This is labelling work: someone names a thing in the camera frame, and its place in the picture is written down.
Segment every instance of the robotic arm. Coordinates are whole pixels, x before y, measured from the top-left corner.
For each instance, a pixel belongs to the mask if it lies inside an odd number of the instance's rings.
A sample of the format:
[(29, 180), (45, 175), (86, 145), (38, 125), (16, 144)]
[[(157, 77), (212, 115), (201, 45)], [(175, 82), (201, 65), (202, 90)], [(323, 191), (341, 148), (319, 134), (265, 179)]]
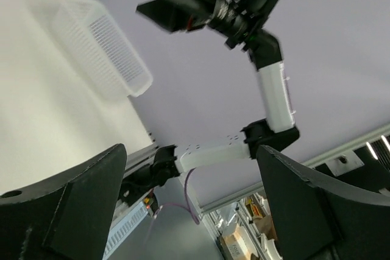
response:
[(168, 179), (196, 167), (238, 158), (255, 159), (260, 145), (281, 151), (299, 138), (289, 100), (282, 50), (278, 39), (263, 29), (277, 1), (153, 0), (137, 7), (137, 12), (168, 32), (192, 32), (208, 26), (227, 37), (225, 44), (230, 49), (244, 43), (242, 50), (248, 52), (255, 67), (267, 118), (220, 141), (160, 148), (152, 165), (126, 179), (131, 186), (126, 194), (137, 198), (148, 189), (163, 186)]

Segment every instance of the gray floor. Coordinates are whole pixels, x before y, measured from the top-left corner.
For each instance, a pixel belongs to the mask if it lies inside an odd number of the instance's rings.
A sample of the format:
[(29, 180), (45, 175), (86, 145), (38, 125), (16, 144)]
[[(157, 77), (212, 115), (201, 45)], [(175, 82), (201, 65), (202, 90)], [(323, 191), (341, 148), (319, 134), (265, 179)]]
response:
[[(170, 180), (164, 189), (156, 191), (159, 203), (184, 203), (183, 187)], [(223, 259), (206, 228), (197, 226), (184, 210), (167, 206), (154, 222), (150, 238), (144, 245), (150, 217), (115, 251), (110, 260), (220, 260)]]

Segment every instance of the white vented device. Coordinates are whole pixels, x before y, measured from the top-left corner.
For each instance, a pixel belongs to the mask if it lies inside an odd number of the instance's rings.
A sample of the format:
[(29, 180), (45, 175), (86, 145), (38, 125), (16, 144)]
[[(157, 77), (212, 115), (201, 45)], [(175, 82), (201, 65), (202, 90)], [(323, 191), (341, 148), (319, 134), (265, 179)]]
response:
[(108, 99), (139, 96), (153, 78), (108, 10), (97, 0), (60, 0), (52, 29)]

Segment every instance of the white basket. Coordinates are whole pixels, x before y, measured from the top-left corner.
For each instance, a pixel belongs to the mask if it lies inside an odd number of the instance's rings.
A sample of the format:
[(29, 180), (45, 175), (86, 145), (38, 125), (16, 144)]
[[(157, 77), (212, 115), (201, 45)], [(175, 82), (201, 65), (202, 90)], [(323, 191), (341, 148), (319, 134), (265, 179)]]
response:
[(96, 0), (60, 0), (52, 29), (108, 99), (139, 96), (153, 78), (107, 9)]

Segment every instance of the purple cable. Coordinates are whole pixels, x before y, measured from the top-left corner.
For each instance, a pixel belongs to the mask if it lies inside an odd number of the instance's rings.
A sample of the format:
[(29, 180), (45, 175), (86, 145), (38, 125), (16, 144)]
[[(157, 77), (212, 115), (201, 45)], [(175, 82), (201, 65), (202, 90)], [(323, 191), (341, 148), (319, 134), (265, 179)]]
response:
[(190, 179), (190, 176), (191, 174), (194, 172), (195, 169), (192, 169), (188, 172), (187, 176), (185, 177), (185, 181), (184, 181), (184, 198), (185, 198), (185, 201), (186, 201), (186, 205), (187, 206), (184, 206), (184, 205), (181, 205), (181, 204), (178, 204), (178, 203), (171, 203), (171, 202), (168, 202), (168, 203), (164, 203), (162, 204), (153, 214), (152, 216), (152, 222), (151, 224), (149, 225), (149, 228), (147, 229), (147, 233), (146, 233), (146, 236), (145, 236), (145, 241), (144, 241), (144, 246), (146, 245), (146, 242), (147, 240), (149, 240), (150, 236), (151, 236), (151, 232), (152, 232), (152, 229), (153, 229), (153, 224), (158, 216), (158, 214), (160, 213), (160, 211), (165, 207), (165, 206), (175, 206), (175, 207), (179, 207), (179, 208), (182, 208), (184, 209), (185, 211), (188, 211), (189, 214), (191, 215), (191, 217), (193, 218), (194, 222), (196, 225), (199, 225), (200, 224), (200, 221), (199, 219), (197, 218), (197, 216), (193, 213), (192, 209), (191, 209), (191, 205), (190, 205), (190, 200), (188, 199), (188, 180)]

